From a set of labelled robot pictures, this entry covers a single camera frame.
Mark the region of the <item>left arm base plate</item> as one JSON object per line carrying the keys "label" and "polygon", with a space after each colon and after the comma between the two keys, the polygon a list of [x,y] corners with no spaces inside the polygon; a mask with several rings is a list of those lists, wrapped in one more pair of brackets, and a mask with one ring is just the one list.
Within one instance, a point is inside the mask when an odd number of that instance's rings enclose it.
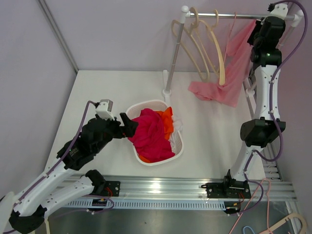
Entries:
{"label": "left arm base plate", "polygon": [[91,194],[86,196],[92,199],[91,207],[88,209],[94,213],[112,210],[115,206],[112,198],[119,197],[119,192],[120,181],[106,181],[102,188],[95,189]]}

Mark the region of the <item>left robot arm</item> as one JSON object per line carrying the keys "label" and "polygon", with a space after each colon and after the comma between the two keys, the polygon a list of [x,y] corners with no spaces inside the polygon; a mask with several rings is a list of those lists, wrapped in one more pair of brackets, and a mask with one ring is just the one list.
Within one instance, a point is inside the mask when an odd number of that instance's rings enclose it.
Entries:
{"label": "left robot arm", "polygon": [[91,162],[113,139],[135,135],[138,122],[129,119],[125,113],[120,113],[120,116],[122,121],[102,119],[96,115],[80,125],[74,138],[57,153],[53,164],[15,197],[8,219],[14,231],[28,234],[72,200],[105,194],[106,180],[98,170],[89,170],[74,184],[59,191],[55,188]]}

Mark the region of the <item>pink garment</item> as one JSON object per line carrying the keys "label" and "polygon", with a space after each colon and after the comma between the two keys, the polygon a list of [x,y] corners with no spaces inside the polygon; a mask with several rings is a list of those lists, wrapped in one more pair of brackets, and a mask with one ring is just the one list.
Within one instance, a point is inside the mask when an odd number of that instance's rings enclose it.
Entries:
{"label": "pink garment", "polygon": [[234,108],[237,106],[242,83],[249,72],[252,47],[247,40],[254,26],[255,20],[251,20],[227,42],[226,56],[230,58],[230,61],[225,67],[224,85],[197,81],[190,83],[188,90],[198,99],[204,101],[215,100]]}

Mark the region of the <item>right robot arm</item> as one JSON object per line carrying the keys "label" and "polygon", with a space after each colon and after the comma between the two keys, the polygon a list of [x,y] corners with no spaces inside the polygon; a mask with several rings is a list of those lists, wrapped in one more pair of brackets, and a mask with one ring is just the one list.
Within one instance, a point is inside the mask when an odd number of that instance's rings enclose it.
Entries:
{"label": "right robot arm", "polygon": [[255,23],[248,39],[248,44],[252,46],[256,106],[253,119],[241,126],[241,150],[233,167],[223,179],[222,192],[227,197],[233,197],[239,190],[249,187],[246,175],[252,156],[260,153],[286,128],[286,123],[280,120],[277,106],[278,67],[282,63],[282,54],[277,45],[285,28],[283,19],[268,16]]}

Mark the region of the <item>beige hanger of white shirt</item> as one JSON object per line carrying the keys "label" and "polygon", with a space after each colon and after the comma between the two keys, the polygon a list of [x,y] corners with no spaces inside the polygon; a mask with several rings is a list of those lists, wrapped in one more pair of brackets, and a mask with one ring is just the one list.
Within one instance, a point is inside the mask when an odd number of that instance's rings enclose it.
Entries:
{"label": "beige hanger of white shirt", "polygon": [[[189,60],[192,62],[201,81],[210,81],[210,71],[207,60],[204,56],[204,50],[199,45],[199,38],[196,34],[198,27],[199,18],[197,16],[197,10],[193,7],[190,8],[186,5],[182,6],[180,19],[174,19],[171,22],[171,32],[175,37],[175,48],[173,53],[172,65],[169,72],[171,78],[173,77],[173,73],[175,71],[179,49],[182,48],[187,54]],[[194,47],[195,52],[199,57],[199,60],[203,64],[203,69],[200,68],[199,63],[195,58],[194,52],[192,52],[191,49],[187,47],[187,44],[182,41],[182,38],[184,36],[190,41],[190,44]]]}

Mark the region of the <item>beige hanger of orange shirt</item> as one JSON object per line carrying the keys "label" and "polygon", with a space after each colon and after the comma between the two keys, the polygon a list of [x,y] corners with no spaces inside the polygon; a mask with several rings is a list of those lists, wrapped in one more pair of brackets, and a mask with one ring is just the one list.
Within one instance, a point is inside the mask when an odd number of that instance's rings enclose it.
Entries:
{"label": "beige hanger of orange shirt", "polygon": [[206,21],[200,20],[199,22],[203,23],[205,28],[206,28],[206,33],[208,38],[215,44],[215,48],[217,51],[217,56],[218,56],[218,62],[219,62],[219,68],[216,69],[214,65],[212,64],[210,58],[208,57],[207,53],[205,52],[206,58],[208,59],[209,64],[211,65],[211,68],[213,69],[214,73],[218,75],[219,77],[219,85],[224,85],[225,84],[225,66],[224,66],[224,58],[222,56],[222,52],[218,43],[218,40],[213,32],[213,29],[217,27],[218,21],[219,21],[219,14],[216,9],[214,9],[214,13],[216,16],[216,23],[212,26],[210,26]]}

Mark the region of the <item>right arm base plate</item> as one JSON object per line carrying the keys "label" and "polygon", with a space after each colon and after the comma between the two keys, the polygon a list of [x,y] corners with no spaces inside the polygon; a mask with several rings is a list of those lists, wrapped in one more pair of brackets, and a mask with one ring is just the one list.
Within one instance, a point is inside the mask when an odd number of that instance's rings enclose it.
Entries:
{"label": "right arm base plate", "polygon": [[251,191],[247,181],[206,183],[200,186],[206,190],[207,198],[234,199],[224,202],[224,213],[232,215],[241,211],[241,205],[251,198]]}

